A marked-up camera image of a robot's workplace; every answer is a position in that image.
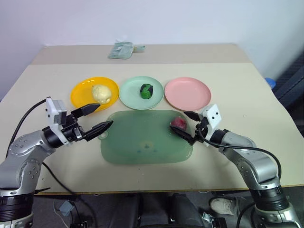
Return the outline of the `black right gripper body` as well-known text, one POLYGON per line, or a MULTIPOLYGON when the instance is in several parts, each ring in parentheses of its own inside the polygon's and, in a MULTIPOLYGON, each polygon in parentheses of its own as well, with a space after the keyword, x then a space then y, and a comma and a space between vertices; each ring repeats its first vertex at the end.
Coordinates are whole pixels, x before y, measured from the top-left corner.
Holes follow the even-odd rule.
POLYGON ((209 122, 207 118, 203 117, 202 119, 200 119, 198 116, 196 116, 196 117, 191 117, 191 119, 198 122, 198 124, 195 126, 196 127, 195 135, 191 139, 190 143, 191 144, 194 144, 195 142, 204 143, 206 135, 208 133, 207 125, 209 124, 209 122))

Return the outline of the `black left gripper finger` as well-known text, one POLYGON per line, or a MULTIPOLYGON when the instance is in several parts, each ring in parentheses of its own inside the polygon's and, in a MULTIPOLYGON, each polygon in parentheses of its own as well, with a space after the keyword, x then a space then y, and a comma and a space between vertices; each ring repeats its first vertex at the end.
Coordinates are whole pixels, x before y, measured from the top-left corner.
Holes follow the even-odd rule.
POLYGON ((71 115, 73 115, 74 117, 86 116, 93 113, 97 108, 99 108, 99 106, 99 103, 87 104, 71 111, 71 115))
POLYGON ((110 120, 110 121, 105 121, 105 122, 102 122, 102 123, 99 123, 99 124, 93 126, 91 130, 85 132, 83 139, 85 139, 86 141, 90 141, 90 140, 100 136, 107 129, 109 129, 112 124, 113 124, 113 120, 110 120))

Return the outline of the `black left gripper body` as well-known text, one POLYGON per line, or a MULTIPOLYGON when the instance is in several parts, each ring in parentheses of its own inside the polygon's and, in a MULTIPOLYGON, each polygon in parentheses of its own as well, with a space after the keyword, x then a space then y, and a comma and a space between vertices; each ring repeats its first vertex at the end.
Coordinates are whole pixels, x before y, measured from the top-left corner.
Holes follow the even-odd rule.
POLYGON ((66 117, 66 122, 62 125, 61 132, 69 142, 80 141, 85 136, 83 128, 78 124, 78 119, 72 114, 66 117))

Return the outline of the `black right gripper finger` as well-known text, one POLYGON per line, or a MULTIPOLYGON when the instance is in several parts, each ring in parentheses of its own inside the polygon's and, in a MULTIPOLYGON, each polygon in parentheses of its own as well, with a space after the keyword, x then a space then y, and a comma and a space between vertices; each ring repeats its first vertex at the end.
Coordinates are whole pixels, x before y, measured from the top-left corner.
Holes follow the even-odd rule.
POLYGON ((201 115, 199 113, 193 111, 185 111, 184 114, 196 122, 201 122, 201 115))
POLYGON ((194 138, 189 133, 187 133, 185 130, 183 130, 182 128, 179 128, 177 126, 174 126, 174 125, 170 125, 170 128, 177 136, 186 140, 188 144, 190 144, 190 145, 194 144, 194 138))

